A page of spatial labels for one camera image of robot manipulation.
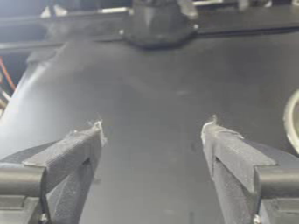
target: black plastic part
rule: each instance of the black plastic part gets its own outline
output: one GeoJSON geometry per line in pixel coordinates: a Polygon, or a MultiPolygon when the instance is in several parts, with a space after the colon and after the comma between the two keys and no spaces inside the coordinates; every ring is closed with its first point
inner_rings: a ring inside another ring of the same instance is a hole
{"type": "Polygon", "coordinates": [[[145,48],[179,45],[194,33],[194,23],[177,1],[137,0],[127,17],[125,38],[145,48]]]}

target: black surface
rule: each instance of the black surface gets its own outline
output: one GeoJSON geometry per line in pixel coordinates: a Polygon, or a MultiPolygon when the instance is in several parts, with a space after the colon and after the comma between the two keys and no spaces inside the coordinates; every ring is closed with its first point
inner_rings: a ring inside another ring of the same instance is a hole
{"type": "Polygon", "coordinates": [[[109,143],[82,223],[223,223],[202,153],[213,114],[292,151],[286,100],[299,87],[299,34],[197,39],[181,49],[69,43],[25,75],[0,121],[0,157],[105,121],[109,143]]]}

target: red wire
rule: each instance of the red wire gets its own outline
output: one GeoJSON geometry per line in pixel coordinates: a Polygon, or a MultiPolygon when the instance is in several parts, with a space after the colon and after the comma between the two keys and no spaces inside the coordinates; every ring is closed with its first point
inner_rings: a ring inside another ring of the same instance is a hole
{"type": "Polygon", "coordinates": [[[9,84],[10,84],[11,88],[13,88],[13,90],[15,90],[15,83],[14,83],[14,80],[11,78],[10,73],[7,72],[6,63],[3,61],[3,57],[0,57],[0,67],[2,67],[2,69],[5,71],[5,77],[6,77],[7,81],[9,81],[9,84]]]}

